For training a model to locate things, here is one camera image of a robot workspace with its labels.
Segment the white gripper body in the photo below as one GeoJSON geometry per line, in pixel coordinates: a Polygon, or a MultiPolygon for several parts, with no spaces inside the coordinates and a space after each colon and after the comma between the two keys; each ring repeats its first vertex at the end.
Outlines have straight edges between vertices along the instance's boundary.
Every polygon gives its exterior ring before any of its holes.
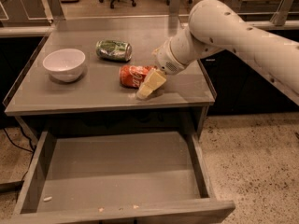
{"type": "Polygon", "coordinates": [[[170,40],[166,40],[155,56],[157,67],[164,71],[167,75],[176,75],[185,69],[184,65],[180,63],[173,55],[170,47],[170,40]]]}

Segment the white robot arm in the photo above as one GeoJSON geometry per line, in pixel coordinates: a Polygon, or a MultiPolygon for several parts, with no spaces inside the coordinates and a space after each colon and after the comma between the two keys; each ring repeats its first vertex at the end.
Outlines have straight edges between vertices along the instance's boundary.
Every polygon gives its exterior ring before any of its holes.
{"type": "Polygon", "coordinates": [[[197,3],[187,26],[153,51],[157,67],[146,75],[136,96],[148,98],[163,86],[168,75],[223,49],[298,102],[299,43],[251,26],[219,0],[197,3]]]}

